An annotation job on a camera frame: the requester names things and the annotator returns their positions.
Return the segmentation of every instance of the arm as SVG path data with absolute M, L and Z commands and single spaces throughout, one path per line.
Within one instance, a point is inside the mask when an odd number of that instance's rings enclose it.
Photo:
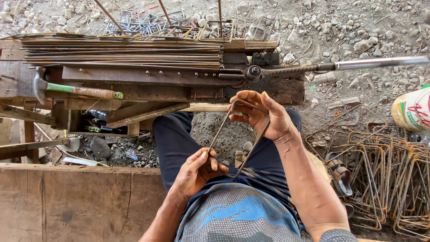
M 208 148 L 201 148 L 181 166 L 163 205 L 139 242 L 166 242 L 175 239 L 179 221 L 190 198 L 200 191 L 210 178 L 220 174 L 211 168 L 211 163 L 216 161 L 216 152 L 211 149 L 211 156 L 208 158 L 207 150 Z M 228 168 L 221 163 L 218 163 L 215 169 L 228 172 Z
M 291 197 L 314 241 L 319 241 L 321 235 L 331 229 L 349 231 L 346 210 L 330 184 L 312 164 L 300 133 L 284 107 L 265 92 L 260 95 L 255 91 L 240 91 L 230 103 L 235 99 L 243 99 L 269 112 L 270 125 L 264 136 L 273 140 L 278 149 Z M 238 105 L 235 111 L 248 115 L 231 115 L 231 120 L 247 122 L 259 132 L 267 123 L 268 117 L 258 110 Z

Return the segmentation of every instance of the man's right hand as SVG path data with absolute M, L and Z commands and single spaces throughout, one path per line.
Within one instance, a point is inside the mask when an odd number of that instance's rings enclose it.
M 264 133 L 264 137 L 271 139 L 275 144 L 282 144 L 287 142 L 291 135 L 297 134 L 298 131 L 291 122 L 290 116 L 288 116 L 285 108 L 275 102 L 269 97 L 266 92 L 259 94 L 255 91 L 240 91 L 236 93 L 236 96 L 230 99 L 230 103 L 233 103 L 236 99 L 242 99 L 260 109 L 267 110 L 270 117 L 270 125 Z M 247 115 L 230 115 L 230 119 L 233 121 L 246 122 L 255 128 L 259 133 L 263 131 L 268 121 L 268 116 L 259 110 L 252 109 L 248 106 L 236 104 L 234 112 L 242 112 Z

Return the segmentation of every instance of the dark blue pants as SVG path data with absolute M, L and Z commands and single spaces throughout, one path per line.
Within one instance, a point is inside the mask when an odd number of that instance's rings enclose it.
M 297 130 L 301 132 L 300 114 L 293 109 L 286 108 L 286 111 Z M 187 158 L 201 148 L 190 136 L 193 116 L 192 112 L 174 112 L 154 120 L 153 130 L 157 143 L 161 177 L 166 192 L 172 187 Z M 230 165 L 226 166 L 229 168 L 228 173 L 235 176 L 238 169 Z M 232 179 L 220 175 L 210 179 L 202 190 L 190 199 L 188 207 L 211 186 L 218 183 L 242 183 L 266 192 L 283 203 L 297 218 L 281 158 L 272 140 L 264 137 L 261 139 L 252 156 L 248 158 L 244 170 L 237 178 Z

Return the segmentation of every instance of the rusty rebar stirrup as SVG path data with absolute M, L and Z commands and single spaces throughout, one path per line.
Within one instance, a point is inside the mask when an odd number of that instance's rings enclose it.
M 234 101 L 233 101 L 233 103 L 231 104 L 231 108 L 230 108 L 230 110 L 228 111 L 227 115 L 226 115 L 226 116 L 225 116 L 225 118 L 224 118 L 224 121 L 223 121 L 223 122 L 222 122 L 222 124 L 221 124 L 221 127 L 219 128 L 218 132 L 216 133 L 214 140 L 212 141 L 211 145 L 209 146 L 208 154 L 210 154 L 210 150 L 213 148 L 214 143 L 215 143 L 216 139 L 218 138 L 218 135 L 221 133 L 221 130 L 222 130 L 222 128 L 224 127 L 225 122 L 227 122 L 228 117 L 230 116 L 230 114 L 231 114 L 232 112 L 234 112 L 234 107 L 236 106 L 236 104 L 237 104 L 237 103 L 239 103 L 239 104 L 243 104 L 243 105 L 248 106 L 248 107 L 250 107 L 250 108 L 252 108 L 252 109 L 257 109 L 257 110 L 261 111 L 262 113 L 265 113 L 265 114 L 269 115 L 269 113 L 268 113 L 268 112 L 266 112 L 265 110 L 262 110 L 262 109 L 260 109 L 260 108 L 258 108 L 258 107 L 256 107 L 256 106 L 254 106 L 254 105 L 252 105 L 252 104 L 250 104 L 250 103 L 248 103 L 248 102 L 246 102 L 246 101 L 243 101 L 242 99 L 236 99 L 236 100 L 234 100 Z M 237 172 L 236 176 L 231 176 L 231 175 L 229 175 L 229 174 L 227 174 L 227 173 L 221 172 L 223 175 L 225 175 L 225 176 L 227 176 L 227 177 L 229 177 L 229 178 L 236 178 L 236 177 L 238 177 L 238 176 L 239 176 L 240 172 L 242 171 L 243 167 L 245 166 L 246 162 L 248 161 L 248 158 L 251 156 L 252 152 L 254 151 L 254 148 L 257 146 L 258 142 L 260 142 L 261 138 L 263 137 L 264 133 L 265 133 L 265 132 L 266 132 L 266 130 L 267 130 L 267 127 L 269 127 L 269 124 L 270 124 L 270 119 L 269 119 L 269 121 L 267 122 L 266 126 L 263 128 L 263 131 L 261 132 L 261 134 L 260 134 L 260 135 L 258 136 L 258 138 L 255 140 L 255 143 L 254 143 L 254 145 L 252 146 L 251 150 L 249 151 L 249 153 L 248 153 L 248 155 L 247 155 L 246 159 L 245 159 L 245 160 L 243 161 L 243 163 L 240 165 L 239 170 L 238 170 L 238 172 Z

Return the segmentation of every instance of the green hammer handle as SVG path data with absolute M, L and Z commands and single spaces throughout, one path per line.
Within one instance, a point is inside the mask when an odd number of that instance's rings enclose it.
M 103 99 L 113 99 L 113 98 L 122 99 L 123 98 L 122 92 L 115 92 L 112 90 L 89 88 L 89 87 L 72 87 L 72 86 L 65 86 L 65 85 L 59 85 L 54 83 L 48 83 L 48 87 L 46 88 L 46 90 L 74 93 L 78 95 L 94 96 L 94 97 L 103 98 Z

